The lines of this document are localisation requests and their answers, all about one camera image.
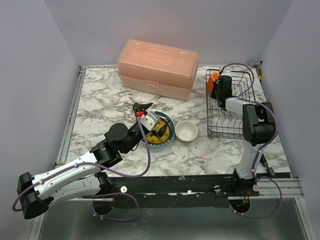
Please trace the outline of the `small yellow patterned plate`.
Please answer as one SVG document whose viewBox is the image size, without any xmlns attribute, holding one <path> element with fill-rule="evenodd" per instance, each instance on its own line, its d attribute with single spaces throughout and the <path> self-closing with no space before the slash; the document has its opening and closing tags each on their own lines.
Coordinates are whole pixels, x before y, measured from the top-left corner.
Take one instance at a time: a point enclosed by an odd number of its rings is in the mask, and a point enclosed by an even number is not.
<svg viewBox="0 0 320 240">
<path fill-rule="evenodd" d="M 160 118 L 161 121 L 160 121 L 160 124 L 158 124 L 155 129 L 156 131 L 158 132 L 158 130 L 160 129 L 160 127 L 162 127 L 165 123 L 163 121 L 165 121 L 166 119 L 161 117 Z M 148 134 L 146 136 L 146 139 L 148 141 L 148 143 L 150 144 L 153 144 L 153 145 L 160 145 L 160 144 L 164 144 L 169 138 L 170 138 L 170 135 L 171 135 L 171 130 L 169 131 L 169 128 L 171 128 L 170 126 L 166 129 L 166 133 L 165 135 L 162 137 L 162 138 L 157 138 L 157 136 L 155 135 L 150 135 Z"/>
</svg>

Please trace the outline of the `large teal rimmed plate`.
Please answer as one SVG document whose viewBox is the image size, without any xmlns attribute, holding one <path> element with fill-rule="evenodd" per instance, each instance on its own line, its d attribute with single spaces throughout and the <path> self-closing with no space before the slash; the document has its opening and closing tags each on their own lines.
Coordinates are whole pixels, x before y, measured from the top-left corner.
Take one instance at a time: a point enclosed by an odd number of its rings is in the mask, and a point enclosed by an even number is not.
<svg viewBox="0 0 320 240">
<path fill-rule="evenodd" d="M 159 112 L 159 111 L 156 111 L 155 112 L 160 118 L 164 118 L 166 120 L 171 120 L 171 118 L 169 116 L 167 116 L 166 114 L 164 114 L 163 112 Z M 148 143 L 149 147 L 151 149 L 159 149 L 159 148 L 163 148 L 167 145 L 169 145 L 175 138 L 175 126 L 174 126 L 174 123 L 170 122 L 170 129 L 171 129 L 171 133 L 170 133 L 170 137 L 169 139 L 165 142 L 165 143 L 162 143 L 162 144 L 157 144 L 157 145 L 153 145 L 153 144 L 150 144 Z"/>
</svg>

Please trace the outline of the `orange mug black handle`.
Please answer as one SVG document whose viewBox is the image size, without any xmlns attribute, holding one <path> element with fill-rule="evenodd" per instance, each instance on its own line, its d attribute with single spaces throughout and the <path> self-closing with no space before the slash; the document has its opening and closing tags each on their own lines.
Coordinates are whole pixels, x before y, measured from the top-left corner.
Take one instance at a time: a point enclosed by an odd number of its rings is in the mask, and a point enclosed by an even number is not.
<svg viewBox="0 0 320 240">
<path fill-rule="evenodd" d="M 212 73 L 210 76 L 209 76 L 209 80 L 207 82 L 207 89 L 210 93 L 213 92 L 214 88 L 215 88 L 215 84 L 218 80 L 220 76 L 220 73 L 219 72 L 215 72 L 215 73 Z"/>
</svg>

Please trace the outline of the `white floral bowl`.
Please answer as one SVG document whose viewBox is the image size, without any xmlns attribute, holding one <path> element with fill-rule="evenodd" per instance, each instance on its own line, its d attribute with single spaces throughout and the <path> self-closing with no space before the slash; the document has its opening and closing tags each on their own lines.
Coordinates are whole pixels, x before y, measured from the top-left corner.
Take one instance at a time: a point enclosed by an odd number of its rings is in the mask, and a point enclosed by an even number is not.
<svg viewBox="0 0 320 240">
<path fill-rule="evenodd" d="M 175 126 L 175 135 L 183 143 L 189 143 L 198 136 L 197 126 L 188 120 L 180 121 Z"/>
</svg>

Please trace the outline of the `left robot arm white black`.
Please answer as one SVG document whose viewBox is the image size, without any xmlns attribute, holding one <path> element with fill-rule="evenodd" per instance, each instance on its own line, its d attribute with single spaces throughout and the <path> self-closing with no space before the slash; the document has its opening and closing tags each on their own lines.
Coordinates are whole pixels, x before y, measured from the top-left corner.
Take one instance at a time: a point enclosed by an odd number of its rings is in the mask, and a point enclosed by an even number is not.
<svg viewBox="0 0 320 240">
<path fill-rule="evenodd" d="M 133 151 L 140 142 L 145 143 L 147 166 L 151 165 L 147 136 L 163 137 L 172 121 L 154 111 L 152 104 L 134 103 L 135 123 L 131 127 L 117 122 L 104 134 L 104 140 L 81 157 L 44 173 L 32 175 L 25 172 L 18 177 L 17 199 L 14 212 L 22 212 L 30 220 L 45 213 L 50 205 L 77 197 L 113 197 L 116 193 L 106 171 L 128 178 L 111 168 L 122 161 L 122 155 Z"/>
</svg>

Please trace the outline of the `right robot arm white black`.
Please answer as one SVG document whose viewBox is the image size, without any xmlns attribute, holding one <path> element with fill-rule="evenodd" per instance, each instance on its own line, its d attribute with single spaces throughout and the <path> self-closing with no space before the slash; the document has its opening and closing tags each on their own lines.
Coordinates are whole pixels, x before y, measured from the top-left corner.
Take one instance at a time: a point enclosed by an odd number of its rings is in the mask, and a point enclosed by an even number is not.
<svg viewBox="0 0 320 240">
<path fill-rule="evenodd" d="M 211 97 L 217 106 L 242 117 L 242 134 L 246 147 L 233 172 L 234 186 L 253 185 L 263 151 L 277 136 L 273 107 L 269 102 L 256 102 L 236 97 L 232 92 L 232 77 L 221 74 L 215 81 Z"/>
</svg>

